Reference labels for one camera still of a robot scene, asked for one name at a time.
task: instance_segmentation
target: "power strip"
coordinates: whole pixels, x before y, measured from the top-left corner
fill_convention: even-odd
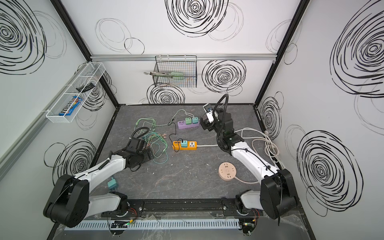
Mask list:
[[[197,149],[197,142],[196,141],[187,141],[187,146],[182,147],[181,141],[173,141],[172,147],[174,150],[196,150]]]

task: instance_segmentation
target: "wire mesh basket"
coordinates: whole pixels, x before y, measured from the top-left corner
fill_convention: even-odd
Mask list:
[[[156,56],[154,72],[170,74],[182,73],[182,76],[153,76],[155,86],[162,85],[179,88],[195,88],[197,85],[197,56],[195,55],[167,55]]]
[[[105,67],[103,63],[87,63],[87,66],[51,107],[46,114],[46,117],[54,123],[72,122],[92,92],[92,90],[85,91],[85,86],[90,83],[93,84],[93,86],[96,86],[104,72]],[[71,113],[64,111],[65,109],[71,109],[72,107],[74,108]]]

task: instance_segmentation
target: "teal power adapter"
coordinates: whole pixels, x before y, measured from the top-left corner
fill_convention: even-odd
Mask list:
[[[112,177],[112,180],[108,182],[108,188],[113,191],[116,190],[118,187],[118,183],[116,182],[116,179]]]
[[[180,146],[181,147],[188,147],[188,141],[187,140],[184,140],[180,143]]]

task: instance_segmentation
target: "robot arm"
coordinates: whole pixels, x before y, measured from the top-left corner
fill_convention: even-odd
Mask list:
[[[224,98],[224,108],[218,108]],[[215,130],[220,149],[244,164],[261,184],[260,192],[248,191],[237,199],[240,212],[247,213],[251,208],[262,209],[270,218],[276,219],[299,204],[292,174],[269,164],[234,132],[231,114],[226,112],[227,104],[228,94],[225,94],[215,107],[204,105],[201,125],[204,130]]]
[[[147,131],[133,137],[142,129]],[[138,128],[128,145],[115,153],[110,152],[107,160],[74,176],[61,176],[45,205],[43,215],[67,227],[74,227],[84,218],[101,212],[111,211],[116,215],[124,215],[128,204],[126,195],[110,192],[90,197],[89,193],[113,174],[126,168],[140,168],[141,164],[154,158],[146,141],[139,139],[148,131],[147,127]]]

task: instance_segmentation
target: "red wire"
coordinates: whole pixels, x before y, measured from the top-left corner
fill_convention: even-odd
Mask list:
[[[131,212],[135,212],[135,214],[136,214],[136,217],[137,217],[137,212],[136,212],[136,210],[135,210],[135,209],[133,209],[133,208],[131,208],[131,207],[130,207],[130,209],[132,209],[133,211],[132,211],[132,210],[129,210],[129,209],[128,209],[128,210],[129,210],[129,211],[131,211]]]
[[[255,209],[256,210],[256,212],[257,212],[257,215],[259,215],[259,217],[260,217],[260,213],[259,213],[259,211],[257,210],[257,209]]]

